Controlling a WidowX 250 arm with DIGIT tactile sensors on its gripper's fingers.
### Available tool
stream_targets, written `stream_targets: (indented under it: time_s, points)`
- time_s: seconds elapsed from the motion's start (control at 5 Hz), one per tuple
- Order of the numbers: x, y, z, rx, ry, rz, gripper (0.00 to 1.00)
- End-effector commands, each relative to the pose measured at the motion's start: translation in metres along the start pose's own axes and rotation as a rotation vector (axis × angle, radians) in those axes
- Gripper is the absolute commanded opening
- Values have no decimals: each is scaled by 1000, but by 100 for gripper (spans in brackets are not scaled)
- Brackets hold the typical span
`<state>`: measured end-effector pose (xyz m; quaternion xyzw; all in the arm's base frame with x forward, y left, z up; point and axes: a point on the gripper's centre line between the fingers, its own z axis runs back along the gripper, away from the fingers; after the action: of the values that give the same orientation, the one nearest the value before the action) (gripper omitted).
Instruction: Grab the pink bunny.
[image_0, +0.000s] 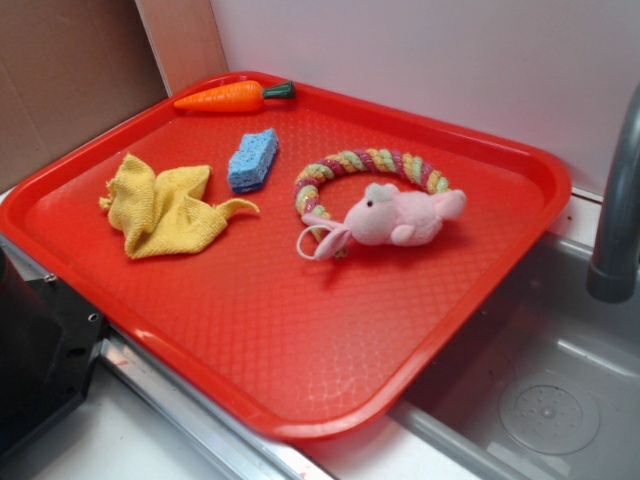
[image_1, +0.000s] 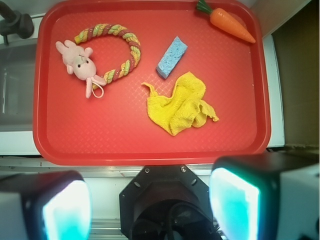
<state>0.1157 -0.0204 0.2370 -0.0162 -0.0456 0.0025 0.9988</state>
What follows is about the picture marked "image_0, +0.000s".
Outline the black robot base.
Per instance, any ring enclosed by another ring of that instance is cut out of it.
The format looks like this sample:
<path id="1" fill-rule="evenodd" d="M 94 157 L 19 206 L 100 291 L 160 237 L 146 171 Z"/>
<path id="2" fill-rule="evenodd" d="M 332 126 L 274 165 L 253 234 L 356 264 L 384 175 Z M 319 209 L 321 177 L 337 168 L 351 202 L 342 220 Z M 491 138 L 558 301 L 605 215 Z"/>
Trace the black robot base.
<path id="1" fill-rule="evenodd" d="M 1 460 L 87 397 L 104 315 L 61 279 L 24 279 L 1 254 Z"/>

